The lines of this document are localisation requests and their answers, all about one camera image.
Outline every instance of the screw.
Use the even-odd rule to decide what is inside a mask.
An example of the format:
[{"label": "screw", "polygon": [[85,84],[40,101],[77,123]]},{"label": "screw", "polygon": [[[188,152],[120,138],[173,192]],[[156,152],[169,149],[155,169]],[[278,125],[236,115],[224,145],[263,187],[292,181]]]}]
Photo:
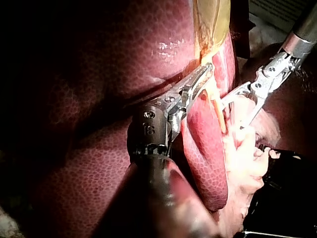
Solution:
[{"label": "screw", "polygon": [[147,119],[151,119],[155,117],[155,114],[154,112],[149,111],[149,112],[144,112],[143,116]]},{"label": "screw", "polygon": [[174,102],[174,100],[175,100],[175,98],[173,98],[173,97],[167,97],[167,98],[165,98],[165,101],[166,101],[167,103],[172,103],[172,102]]}]

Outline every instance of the forceps jaw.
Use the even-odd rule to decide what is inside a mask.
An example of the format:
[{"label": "forceps jaw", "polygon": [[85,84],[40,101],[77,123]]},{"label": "forceps jaw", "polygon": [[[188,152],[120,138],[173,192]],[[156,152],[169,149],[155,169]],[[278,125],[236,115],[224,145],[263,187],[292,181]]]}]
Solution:
[{"label": "forceps jaw", "polygon": [[181,121],[189,113],[195,100],[205,89],[212,75],[213,64],[208,62],[197,67],[166,93],[144,105],[144,107],[153,106],[163,111],[166,121],[171,126],[171,142],[180,133]]}]

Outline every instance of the organ surface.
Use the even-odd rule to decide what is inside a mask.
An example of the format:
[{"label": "organ surface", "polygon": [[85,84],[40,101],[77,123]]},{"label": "organ surface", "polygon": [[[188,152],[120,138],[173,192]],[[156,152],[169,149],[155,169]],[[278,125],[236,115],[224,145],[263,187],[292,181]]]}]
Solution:
[{"label": "organ surface", "polygon": [[[215,65],[219,94],[231,89],[236,70],[229,22],[213,29],[221,23],[215,16],[226,18],[228,12],[208,21],[202,6],[187,0],[116,1],[111,7],[81,1],[54,29],[46,51],[32,53],[18,82],[11,123],[19,132],[15,148],[27,161],[40,234],[91,236],[129,166],[127,103],[168,88],[201,57]],[[204,205],[225,209],[235,187],[217,115],[206,99],[196,102],[182,133]]]}]

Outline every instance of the engraved number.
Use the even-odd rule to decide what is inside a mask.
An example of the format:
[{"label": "engraved number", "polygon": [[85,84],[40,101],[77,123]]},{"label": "engraved number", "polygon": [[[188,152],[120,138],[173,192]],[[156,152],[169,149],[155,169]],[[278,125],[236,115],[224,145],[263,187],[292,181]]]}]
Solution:
[{"label": "engraved number", "polygon": [[155,133],[155,128],[152,125],[143,123],[144,135],[153,135]]}]

